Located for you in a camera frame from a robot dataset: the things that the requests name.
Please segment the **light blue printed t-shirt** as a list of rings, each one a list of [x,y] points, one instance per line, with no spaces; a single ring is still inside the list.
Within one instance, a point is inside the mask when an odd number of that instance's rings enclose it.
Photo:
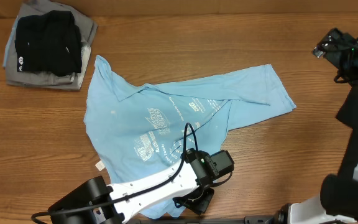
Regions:
[[[142,86],[126,82],[101,56],[94,66],[84,122],[112,183],[165,170],[191,147],[214,154],[228,131],[296,107],[269,64]]]

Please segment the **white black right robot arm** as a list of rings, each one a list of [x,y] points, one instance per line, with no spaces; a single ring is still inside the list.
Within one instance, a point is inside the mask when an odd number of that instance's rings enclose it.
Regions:
[[[352,129],[340,168],[337,174],[324,178],[318,196],[286,204],[272,217],[245,217],[245,223],[358,223],[358,37],[333,28],[313,53],[337,68],[335,83],[351,86],[336,115],[337,120]]]

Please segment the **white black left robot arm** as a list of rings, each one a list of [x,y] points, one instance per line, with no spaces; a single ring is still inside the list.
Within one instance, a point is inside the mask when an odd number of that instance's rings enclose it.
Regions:
[[[53,223],[127,223],[141,211],[172,200],[174,207],[204,213],[218,179],[232,175],[234,161],[227,151],[208,154],[189,149],[166,170],[132,182],[107,185],[90,179],[48,209]]]

